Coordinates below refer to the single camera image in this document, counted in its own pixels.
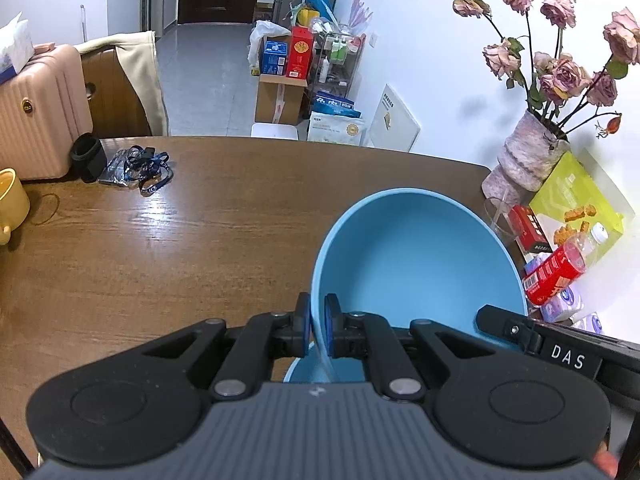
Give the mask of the person's right hand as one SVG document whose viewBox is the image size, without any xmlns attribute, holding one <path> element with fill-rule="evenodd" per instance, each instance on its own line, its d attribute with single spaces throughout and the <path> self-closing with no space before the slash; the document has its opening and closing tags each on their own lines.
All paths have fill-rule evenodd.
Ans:
<svg viewBox="0 0 640 480">
<path fill-rule="evenodd" d="M 606 448 L 600 448 L 594 456 L 593 463 L 600 471 L 604 472 L 608 478 L 614 479 L 617 474 L 618 463 L 615 456 Z"/>
</svg>

